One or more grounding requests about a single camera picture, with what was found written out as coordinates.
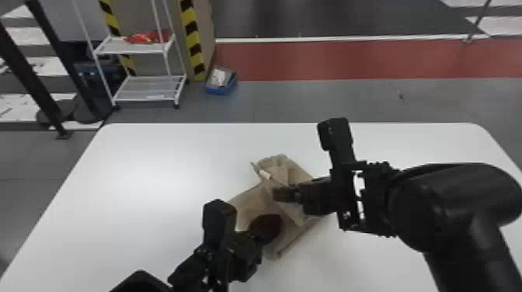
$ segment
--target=tripod base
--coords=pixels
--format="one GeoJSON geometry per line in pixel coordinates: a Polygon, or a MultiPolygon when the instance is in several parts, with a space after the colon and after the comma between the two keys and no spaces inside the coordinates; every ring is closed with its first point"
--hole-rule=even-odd
{"type": "MultiPolygon", "coordinates": [[[[77,106],[76,101],[58,100],[56,103],[61,111],[61,115],[59,115],[59,117],[58,117],[60,123],[65,122],[66,120],[71,120],[72,114],[76,110],[76,106],[77,106]]],[[[39,110],[37,113],[37,123],[39,123],[40,125],[45,126],[45,127],[50,126],[50,121],[47,118],[47,115],[42,110],[39,110]]]]}
{"type": "Polygon", "coordinates": [[[83,99],[78,99],[78,107],[73,113],[75,121],[83,124],[97,123],[108,118],[113,112],[113,105],[107,99],[106,95],[100,98],[93,98],[92,101],[96,105],[94,113],[87,107],[83,99]]]}

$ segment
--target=metal shelf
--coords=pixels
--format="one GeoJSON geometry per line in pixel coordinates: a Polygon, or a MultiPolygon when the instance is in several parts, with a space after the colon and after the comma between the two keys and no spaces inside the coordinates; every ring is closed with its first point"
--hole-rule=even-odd
{"type": "Polygon", "coordinates": [[[179,101],[186,75],[128,76],[114,95],[114,101],[179,101]]]}
{"type": "Polygon", "coordinates": [[[124,37],[108,36],[94,50],[94,54],[166,54],[174,43],[176,36],[172,34],[169,42],[161,43],[128,43],[124,37]]]}

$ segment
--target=red floor stripe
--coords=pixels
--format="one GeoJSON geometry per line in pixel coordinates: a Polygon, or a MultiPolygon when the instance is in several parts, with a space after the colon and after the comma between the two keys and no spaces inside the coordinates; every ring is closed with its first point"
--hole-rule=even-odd
{"type": "Polygon", "coordinates": [[[522,40],[222,43],[214,63],[256,81],[522,77],[522,40]]]}

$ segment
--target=hazard stripe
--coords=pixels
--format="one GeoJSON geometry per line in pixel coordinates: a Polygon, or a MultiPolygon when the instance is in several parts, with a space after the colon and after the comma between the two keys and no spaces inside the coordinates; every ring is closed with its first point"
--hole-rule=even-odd
{"type": "Polygon", "coordinates": [[[190,53],[190,65],[196,81],[203,81],[206,77],[206,66],[203,49],[200,41],[200,32],[197,27],[196,10],[192,0],[179,0],[181,20],[185,28],[186,46],[190,53]]]}
{"type": "MultiPolygon", "coordinates": [[[[110,33],[115,37],[121,37],[120,24],[114,15],[111,0],[99,0],[99,7],[103,10],[110,33]]],[[[132,57],[127,54],[120,55],[120,63],[127,69],[129,75],[136,76],[136,66],[132,57]]]]}

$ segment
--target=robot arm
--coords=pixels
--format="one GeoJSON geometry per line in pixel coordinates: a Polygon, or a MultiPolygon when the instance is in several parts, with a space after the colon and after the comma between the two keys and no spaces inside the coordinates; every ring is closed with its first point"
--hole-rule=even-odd
{"type": "Polygon", "coordinates": [[[522,291],[522,279],[499,227],[522,212],[518,183],[491,165],[433,164],[393,169],[359,162],[346,119],[318,125],[332,160],[330,177],[274,192],[306,214],[336,213],[339,228],[399,236],[421,252],[440,291],[522,291]],[[356,195],[353,179],[364,179],[356,195]]]}

